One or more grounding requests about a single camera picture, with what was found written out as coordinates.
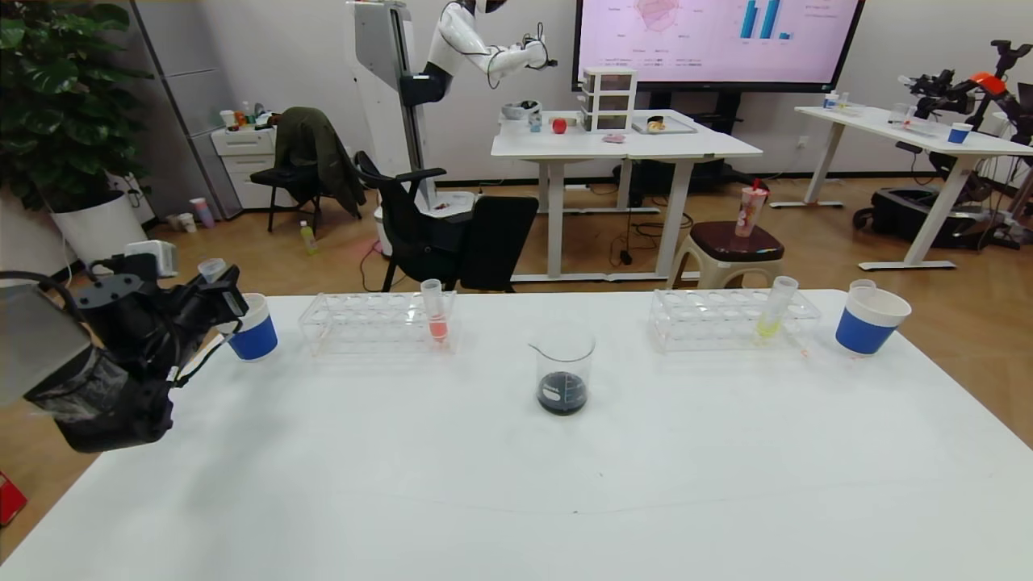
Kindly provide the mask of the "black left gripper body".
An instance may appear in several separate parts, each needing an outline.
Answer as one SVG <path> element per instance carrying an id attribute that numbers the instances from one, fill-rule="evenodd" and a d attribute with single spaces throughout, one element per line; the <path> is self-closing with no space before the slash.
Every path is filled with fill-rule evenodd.
<path id="1" fill-rule="evenodd" d="M 249 305 L 234 284 L 192 280 L 174 290 L 178 309 L 174 322 L 184 328 L 214 328 L 242 319 Z"/>

